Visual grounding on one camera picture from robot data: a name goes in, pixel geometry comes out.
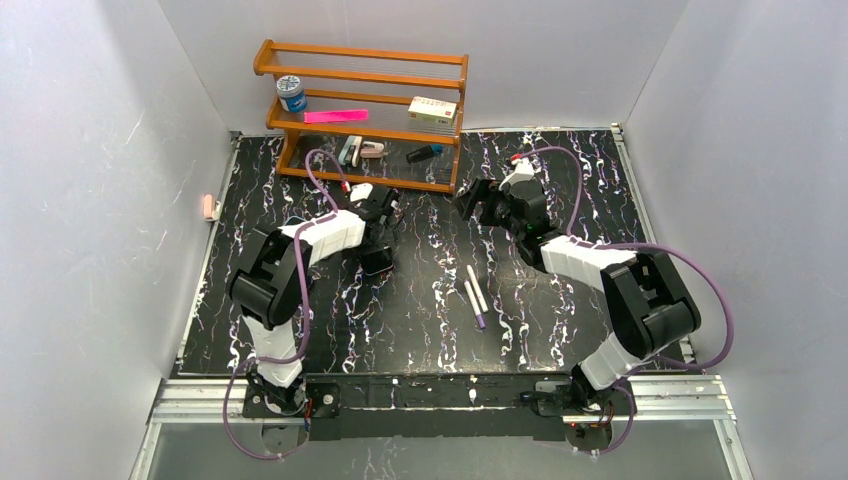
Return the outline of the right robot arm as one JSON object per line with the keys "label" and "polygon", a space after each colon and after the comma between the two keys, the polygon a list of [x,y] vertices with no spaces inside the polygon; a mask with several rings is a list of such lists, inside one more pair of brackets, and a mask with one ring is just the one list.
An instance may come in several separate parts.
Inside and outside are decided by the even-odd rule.
{"label": "right robot arm", "polygon": [[521,259],[603,293],[611,333],[571,370],[569,383],[549,395],[566,408],[585,408],[669,344],[696,331],[701,315],[669,254],[578,245],[547,210],[540,182],[501,188],[478,178],[453,200],[462,219],[505,229]]}

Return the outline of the black smartphone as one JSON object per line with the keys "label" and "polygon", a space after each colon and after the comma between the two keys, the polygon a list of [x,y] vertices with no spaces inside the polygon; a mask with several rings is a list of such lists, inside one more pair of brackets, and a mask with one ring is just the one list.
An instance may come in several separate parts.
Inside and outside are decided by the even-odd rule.
{"label": "black smartphone", "polygon": [[366,276],[375,276],[394,267],[393,249],[390,246],[374,246],[361,249],[359,261]]}

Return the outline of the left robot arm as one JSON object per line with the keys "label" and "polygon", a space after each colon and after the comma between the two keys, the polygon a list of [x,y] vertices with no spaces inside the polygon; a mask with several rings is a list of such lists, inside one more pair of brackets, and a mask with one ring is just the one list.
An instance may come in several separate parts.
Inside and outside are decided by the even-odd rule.
{"label": "left robot arm", "polygon": [[292,319],[311,318],[308,270],[341,252],[352,252],[368,276],[391,270],[399,198],[393,188],[358,184],[325,215],[248,235],[226,293],[251,335],[255,357],[246,376],[261,400],[282,411],[303,405],[307,342],[295,339]]}

